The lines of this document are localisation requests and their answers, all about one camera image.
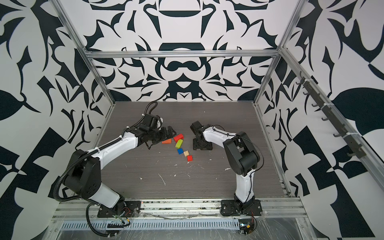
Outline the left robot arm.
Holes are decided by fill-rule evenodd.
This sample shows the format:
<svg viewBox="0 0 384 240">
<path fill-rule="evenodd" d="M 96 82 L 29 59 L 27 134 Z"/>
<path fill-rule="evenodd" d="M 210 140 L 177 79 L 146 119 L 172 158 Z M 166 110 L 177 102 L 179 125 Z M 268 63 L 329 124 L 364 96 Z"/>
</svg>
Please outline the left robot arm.
<svg viewBox="0 0 384 240">
<path fill-rule="evenodd" d="M 57 181 L 54 198 L 59 202 L 84 199 L 109 209 L 122 208 L 124 198 L 102 182 L 101 171 L 122 154 L 142 144 L 153 145 L 176 136 L 171 127 L 163 126 L 160 116 L 143 115 L 139 123 L 126 128 L 116 139 L 89 151 L 77 150 Z"/>
</svg>

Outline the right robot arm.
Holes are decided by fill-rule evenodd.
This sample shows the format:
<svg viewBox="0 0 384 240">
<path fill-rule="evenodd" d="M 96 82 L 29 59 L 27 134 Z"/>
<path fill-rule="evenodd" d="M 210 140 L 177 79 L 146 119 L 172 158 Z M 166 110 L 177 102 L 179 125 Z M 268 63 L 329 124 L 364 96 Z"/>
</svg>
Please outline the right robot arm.
<svg viewBox="0 0 384 240">
<path fill-rule="evenodd" d="M 236 174 L 234 193 L 235 213 L 245 215 L 254 205 L 254 174 L 261 160 L 255 146 L 244 132 L 230 133 L 215 125 L 202 125 L 199 121 L 190 126 L 195 138 L 194 150 L 212 150 L 213 145 L 225 150 L 229 165 Z"/>
</svg>

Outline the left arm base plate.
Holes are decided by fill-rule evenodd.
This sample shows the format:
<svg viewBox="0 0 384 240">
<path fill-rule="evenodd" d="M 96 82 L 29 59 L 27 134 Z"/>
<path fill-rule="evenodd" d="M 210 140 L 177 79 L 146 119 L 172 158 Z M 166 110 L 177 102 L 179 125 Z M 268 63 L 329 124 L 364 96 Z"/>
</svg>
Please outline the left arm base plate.
<svg viewBox="0 0 384 240">
<path fill-rule="evenodd" d="M 124 201 L 118 202 L 113 208 L 107 208 L 101 205 L 97 217 L 112 218 L 114 216 L 120 216 L 122 218 L 130 218 L 140 212 L 141 204 L 141 201 Z"/>
</svg>

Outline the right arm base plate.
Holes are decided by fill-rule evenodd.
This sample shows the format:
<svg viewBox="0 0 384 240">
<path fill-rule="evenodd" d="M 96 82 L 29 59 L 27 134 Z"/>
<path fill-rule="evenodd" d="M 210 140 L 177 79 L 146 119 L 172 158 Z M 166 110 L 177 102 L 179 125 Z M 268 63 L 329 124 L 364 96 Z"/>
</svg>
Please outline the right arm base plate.
<svg viewBox="0 0 384 240">
<path fill-rule="evenodd" d="M 221 200 L 220 213 L 225 217 L 242 215 L 261 216 L 262 211 L 261 201 L 255 198 L 246 203 L 242 203 L 240 200 Z"/>
</svg>

